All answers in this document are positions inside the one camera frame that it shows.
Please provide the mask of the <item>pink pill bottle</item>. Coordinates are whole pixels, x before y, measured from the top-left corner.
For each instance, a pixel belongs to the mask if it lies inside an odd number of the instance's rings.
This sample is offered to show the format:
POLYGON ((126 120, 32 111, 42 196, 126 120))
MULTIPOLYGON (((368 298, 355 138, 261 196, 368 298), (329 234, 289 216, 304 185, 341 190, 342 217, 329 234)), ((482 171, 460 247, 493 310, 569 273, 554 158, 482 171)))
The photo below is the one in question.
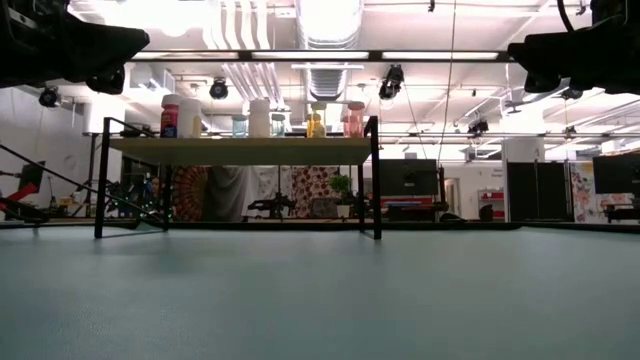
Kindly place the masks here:
POLYGON ((348 105, 348 118, 345 130, 349 137, 361 138, 364 129, 364 110, 363 102, 351 102, 348 105))

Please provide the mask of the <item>white column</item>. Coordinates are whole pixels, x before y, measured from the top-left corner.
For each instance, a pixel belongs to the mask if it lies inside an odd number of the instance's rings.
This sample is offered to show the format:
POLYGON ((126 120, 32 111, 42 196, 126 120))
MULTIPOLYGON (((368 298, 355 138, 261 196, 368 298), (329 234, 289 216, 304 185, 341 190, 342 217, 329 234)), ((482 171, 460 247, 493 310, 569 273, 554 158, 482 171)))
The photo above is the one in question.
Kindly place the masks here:
POLYGON ((544 162, 545 153, 543 138, 514 137, 502 141, 501 157, 505 163, 544 162))

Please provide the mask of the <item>overhead LED light bar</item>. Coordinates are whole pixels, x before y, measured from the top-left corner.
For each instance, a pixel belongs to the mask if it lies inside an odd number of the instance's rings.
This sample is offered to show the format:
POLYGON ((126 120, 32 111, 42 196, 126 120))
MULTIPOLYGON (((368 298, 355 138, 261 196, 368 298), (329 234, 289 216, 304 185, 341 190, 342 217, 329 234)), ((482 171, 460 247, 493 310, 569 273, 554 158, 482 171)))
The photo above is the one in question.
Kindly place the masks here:
POLYGON ((506 51, 420 50, 148 50, 133 63, 309 62, 309 63, 514 63, 506 51))

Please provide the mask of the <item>yellow pill bottle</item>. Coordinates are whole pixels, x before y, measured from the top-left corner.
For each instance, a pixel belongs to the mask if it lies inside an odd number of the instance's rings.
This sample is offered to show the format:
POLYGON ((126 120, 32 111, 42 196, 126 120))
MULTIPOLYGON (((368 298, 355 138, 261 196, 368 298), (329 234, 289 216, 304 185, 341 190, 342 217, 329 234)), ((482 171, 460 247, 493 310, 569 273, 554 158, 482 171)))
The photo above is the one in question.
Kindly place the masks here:
POLYGON ((311 105, 311 138, 324 138, 326 136, 326 104, 315 102, 311 105))

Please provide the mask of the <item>orange mandala cloth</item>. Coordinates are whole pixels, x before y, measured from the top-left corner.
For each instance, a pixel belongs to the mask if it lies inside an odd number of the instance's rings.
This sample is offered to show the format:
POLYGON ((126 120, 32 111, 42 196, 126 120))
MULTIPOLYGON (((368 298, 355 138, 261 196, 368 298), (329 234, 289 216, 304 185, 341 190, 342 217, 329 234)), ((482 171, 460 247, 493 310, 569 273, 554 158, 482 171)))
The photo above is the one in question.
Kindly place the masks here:
POLYGON ((172 204, 174 218, 182 222, 201 220, 208 167, 179 166, 173 172, 172 204))

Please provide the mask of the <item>green table mat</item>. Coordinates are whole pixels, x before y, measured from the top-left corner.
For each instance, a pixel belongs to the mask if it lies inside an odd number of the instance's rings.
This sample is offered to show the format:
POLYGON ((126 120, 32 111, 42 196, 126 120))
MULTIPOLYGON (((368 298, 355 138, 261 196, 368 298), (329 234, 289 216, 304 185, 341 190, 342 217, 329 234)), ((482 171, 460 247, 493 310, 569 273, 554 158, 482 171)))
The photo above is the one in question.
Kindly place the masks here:
POLYGON ((3 230, 0 360, 640 360, 640 235, 3 230))

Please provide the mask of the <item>white pill bottle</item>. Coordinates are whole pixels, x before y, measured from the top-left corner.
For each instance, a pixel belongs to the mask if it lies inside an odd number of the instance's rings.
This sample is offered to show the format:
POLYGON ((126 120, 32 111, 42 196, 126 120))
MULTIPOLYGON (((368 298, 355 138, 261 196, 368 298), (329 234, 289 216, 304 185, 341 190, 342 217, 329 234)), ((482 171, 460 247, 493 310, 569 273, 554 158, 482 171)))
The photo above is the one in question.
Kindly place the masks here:
POLYGON ((179 105, 178 138, 199 138, 202 127, 201 104, 197 99, 185 98, 179 105))
POLYGON ((250 138, 270 136, 270 101, 268 99, 255 99, 250 102, 248 136, 250 138))

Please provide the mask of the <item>red floral cloth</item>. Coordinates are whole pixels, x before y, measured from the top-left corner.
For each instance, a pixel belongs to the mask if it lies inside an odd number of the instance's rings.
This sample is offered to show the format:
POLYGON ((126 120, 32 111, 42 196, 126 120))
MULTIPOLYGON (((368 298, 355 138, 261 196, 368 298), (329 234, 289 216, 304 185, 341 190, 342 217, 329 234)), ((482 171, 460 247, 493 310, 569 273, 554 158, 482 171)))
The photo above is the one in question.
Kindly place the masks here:
POLYGON ((337 166, 296 166, 292 168, 292 198, 296 206, 294 217, 309 218, 316 198, 337 198, 330 179, 339 174, 337 166))

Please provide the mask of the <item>red storage shelf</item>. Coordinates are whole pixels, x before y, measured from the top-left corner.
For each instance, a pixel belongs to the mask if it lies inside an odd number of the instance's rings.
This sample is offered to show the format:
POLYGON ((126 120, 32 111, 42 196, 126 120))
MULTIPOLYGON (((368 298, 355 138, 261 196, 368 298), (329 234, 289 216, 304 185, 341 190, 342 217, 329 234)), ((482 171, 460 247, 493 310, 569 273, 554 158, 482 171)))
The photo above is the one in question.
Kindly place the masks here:
POLYGON ((481 189, 478 195, 478 216, 481 222, 505 220, 505 196, 501 188, 481 189))

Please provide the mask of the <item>large red-labelled pill bottle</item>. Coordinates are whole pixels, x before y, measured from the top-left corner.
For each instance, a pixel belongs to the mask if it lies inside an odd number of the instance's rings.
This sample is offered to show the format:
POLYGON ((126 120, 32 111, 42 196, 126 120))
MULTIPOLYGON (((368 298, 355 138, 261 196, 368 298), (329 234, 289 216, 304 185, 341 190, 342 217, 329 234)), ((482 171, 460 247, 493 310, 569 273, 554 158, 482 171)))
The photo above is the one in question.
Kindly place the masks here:
POLYGON ((181 101, 182 97, 176 94, 168 94, 163 97, 161 102, 161 138, 177 137, 177 122, 179 115, 179 105, 181 101))

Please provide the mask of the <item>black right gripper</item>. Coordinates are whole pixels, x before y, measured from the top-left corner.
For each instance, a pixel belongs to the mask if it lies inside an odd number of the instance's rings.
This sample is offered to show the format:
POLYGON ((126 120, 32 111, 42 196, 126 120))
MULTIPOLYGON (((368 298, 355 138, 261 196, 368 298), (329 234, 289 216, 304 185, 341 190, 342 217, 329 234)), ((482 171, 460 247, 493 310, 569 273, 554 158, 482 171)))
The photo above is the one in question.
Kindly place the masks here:
POLYGON ((592 24, 574 28, 556 0, 563 32, 527 35, 507 46, 527 72, 524 90, 544 93, 562 80, 576 91, 640 95, 640 0, 590 0, 592 24))

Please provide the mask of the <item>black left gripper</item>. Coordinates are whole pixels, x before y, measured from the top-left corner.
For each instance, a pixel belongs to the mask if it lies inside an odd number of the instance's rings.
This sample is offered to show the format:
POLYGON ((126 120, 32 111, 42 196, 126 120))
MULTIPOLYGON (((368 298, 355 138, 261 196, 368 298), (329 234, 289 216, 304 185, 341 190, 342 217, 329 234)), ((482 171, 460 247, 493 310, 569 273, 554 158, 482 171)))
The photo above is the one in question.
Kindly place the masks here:
POLYGON ((149 43, 138 28, 80 20, 70 0, 0 0, 0 88, 64 79, 119 94, 124 64, 149 43))

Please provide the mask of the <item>black aluminium rig frame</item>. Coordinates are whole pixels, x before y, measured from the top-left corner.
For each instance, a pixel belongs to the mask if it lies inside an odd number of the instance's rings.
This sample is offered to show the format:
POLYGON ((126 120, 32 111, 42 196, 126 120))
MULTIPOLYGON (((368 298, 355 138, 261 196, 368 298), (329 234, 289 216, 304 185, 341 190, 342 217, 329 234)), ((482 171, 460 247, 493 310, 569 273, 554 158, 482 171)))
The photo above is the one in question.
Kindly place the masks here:
MULTIPOLYGON (((0 144, 0 149, 3 151, 23 160, 26 163, 37 165, 36 162, 19 154, 18 152, 10 149, 9 147, 0 144)), ((98 190, 92 190, 85 187, 80 183, 77 183, 57 172, 46 168, 45 166, 37 165, 45 172, 50 173, 54 177, 58 177, 73 185, 82 186, 88 191, 98 193, 98 190)), ((524 223, 481 223, 481 222, 466 222, 466 223, 425 223, 425 222, 383 222, 380 225, 374 223, 360 224, 358 221, 340 223, 337 221, 330 222, 315 222, 315 223, 300 223, 300 222, 257 222, 257 223, 222 223, 222 222, 204 222, 204 223, 186 223, 186 222, 169 222, 166 225, 164 220, 151 221, 141 220, 142 223, 168 230, 212 230, 212 231, 355 231, 358 230, 361 233, 365 233, 366 230, 372 230, 376 233, 380 232, 380 235, 376 235, 376 238, 381 238, 381 232, 383 230, 398 230, 398 231, 436 231, 436 230, 449 230, 449 231, 489 231, 489 230, 516 230, 522 227, 543 228, 543 229, 561 229, 561 230, 575 230, 575 231, 594 231, 594 232, 611 232, 611 233, 628 233, 640 235, 640 225, 606 225, 606 224, 576 224, 576 223, 554 223, 554 222, 524 222, 524 223)), ((36 227, 64 227, 64 226, 89 226, 90 222, 77 222, 77 223, 45 223, 42 225, 0 225, 0 229, 14 229, 14 228, 36 228, 36 227)))

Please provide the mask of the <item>green potted plant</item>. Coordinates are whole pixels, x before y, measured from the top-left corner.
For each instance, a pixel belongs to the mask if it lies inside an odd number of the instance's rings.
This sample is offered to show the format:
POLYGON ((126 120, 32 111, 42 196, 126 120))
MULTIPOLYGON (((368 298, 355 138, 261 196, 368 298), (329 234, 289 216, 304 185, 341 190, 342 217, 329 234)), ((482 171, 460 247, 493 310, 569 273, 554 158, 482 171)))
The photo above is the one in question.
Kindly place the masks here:
POLYGON ((351 178, 347 175, 334 175, 329 179, 331 189, 338 195, 336 203, 337 215, 346 221, 351 214, 353 193, 351 191, 351 178))

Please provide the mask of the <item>black partition panel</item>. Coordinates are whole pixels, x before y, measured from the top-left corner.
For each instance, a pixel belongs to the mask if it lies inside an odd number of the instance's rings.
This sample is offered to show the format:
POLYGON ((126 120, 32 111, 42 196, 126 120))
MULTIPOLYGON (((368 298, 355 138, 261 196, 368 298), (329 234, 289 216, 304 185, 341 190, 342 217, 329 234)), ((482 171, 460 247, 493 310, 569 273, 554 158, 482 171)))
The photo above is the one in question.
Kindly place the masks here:
POLYGON ((561 162, 508 162, 511 222, 572 222, 570 186, 561 162))

